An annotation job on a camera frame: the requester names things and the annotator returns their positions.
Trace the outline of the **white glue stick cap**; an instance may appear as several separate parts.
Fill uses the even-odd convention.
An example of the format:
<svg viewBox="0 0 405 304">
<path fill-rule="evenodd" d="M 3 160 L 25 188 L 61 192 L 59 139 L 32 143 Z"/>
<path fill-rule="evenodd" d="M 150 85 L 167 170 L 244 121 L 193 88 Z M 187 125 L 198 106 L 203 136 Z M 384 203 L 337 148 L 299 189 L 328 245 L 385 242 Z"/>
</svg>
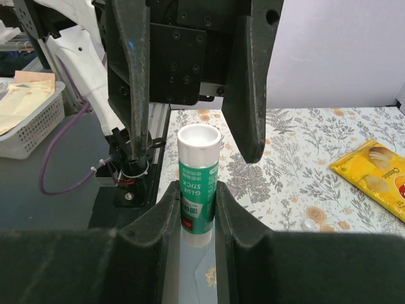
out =
<svg viewBox="0 0 405 304">
<path fill-rule="evenodd" d="M 316 222 L 310 218 L 305 219 L 301 227 L 304 231 L 315 231 L 317 228 Z"/>
</svg>

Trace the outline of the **green white glue stick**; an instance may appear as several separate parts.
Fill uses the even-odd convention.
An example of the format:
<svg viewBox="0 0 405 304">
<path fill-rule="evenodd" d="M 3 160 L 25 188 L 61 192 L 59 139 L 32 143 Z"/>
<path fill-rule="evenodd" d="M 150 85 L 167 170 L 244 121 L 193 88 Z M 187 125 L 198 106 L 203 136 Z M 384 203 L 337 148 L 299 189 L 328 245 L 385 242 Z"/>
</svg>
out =
<svg viewBox="0 0 405 304">
<path fill-rule="evenodd" d="M 211 241 L 221 139 L 217 128 L 203 123 L 177 133 L 180 218 L 184 240 L 195 248 Z"/>
</svg>

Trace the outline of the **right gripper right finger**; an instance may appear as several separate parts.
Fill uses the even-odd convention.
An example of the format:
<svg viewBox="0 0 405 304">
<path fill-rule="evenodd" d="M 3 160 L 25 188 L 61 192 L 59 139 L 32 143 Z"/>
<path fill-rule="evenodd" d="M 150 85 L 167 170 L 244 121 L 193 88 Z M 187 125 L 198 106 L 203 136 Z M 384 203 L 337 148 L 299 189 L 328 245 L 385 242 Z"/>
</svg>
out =
<svg viewBox="0 0 405 304">
<path fill-rule="evenodd" d="M 276 232 L 216 190 L 219 303 L 403 303 L 404 239 Z"/>
</svg>

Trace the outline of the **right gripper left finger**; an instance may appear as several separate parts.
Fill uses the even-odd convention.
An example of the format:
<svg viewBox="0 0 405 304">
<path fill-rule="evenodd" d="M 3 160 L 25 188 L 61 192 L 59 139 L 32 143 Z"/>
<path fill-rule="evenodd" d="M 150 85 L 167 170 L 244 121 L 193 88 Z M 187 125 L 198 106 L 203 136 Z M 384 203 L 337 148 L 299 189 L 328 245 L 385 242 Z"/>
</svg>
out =
<svg viewBox="0 0 405 304">
<path fill-rule="evenodd" d="M 125 228 L 1 233 L 2 303 L 177 303 L 180 187 Z"/>
</svg>

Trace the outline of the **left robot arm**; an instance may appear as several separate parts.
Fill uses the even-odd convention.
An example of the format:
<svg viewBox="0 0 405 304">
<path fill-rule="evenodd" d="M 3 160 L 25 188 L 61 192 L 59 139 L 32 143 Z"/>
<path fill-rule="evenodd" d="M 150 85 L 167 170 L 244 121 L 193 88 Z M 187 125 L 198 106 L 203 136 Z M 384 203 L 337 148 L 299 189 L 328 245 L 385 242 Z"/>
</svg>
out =
<svg viewBox="0 0 405 304">
<path fill-rule="evenodd" d="M 223 98 L 247 163 L 265 148 L 266 78 L 282 1 L 15 1 L 22 27 L 46 43 L 95 111 L 123 163 L 153 142 L 149 104 Z"/>
</svg>

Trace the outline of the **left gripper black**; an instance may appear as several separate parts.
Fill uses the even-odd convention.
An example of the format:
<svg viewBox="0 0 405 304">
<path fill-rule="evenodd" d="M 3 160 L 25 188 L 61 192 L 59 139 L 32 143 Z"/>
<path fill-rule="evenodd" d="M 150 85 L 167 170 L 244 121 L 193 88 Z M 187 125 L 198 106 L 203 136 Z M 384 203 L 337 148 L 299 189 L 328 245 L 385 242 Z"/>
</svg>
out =
<svg viewBox="0 0 405 304">
<path fill-rule="evenodd" d="M 266 76 L 282 1 L 105 1 L 109 104 L 144 157 L 149 102 L 194 105 L 223 97 L 246 163 L 265 146 Z"/>
</svg>

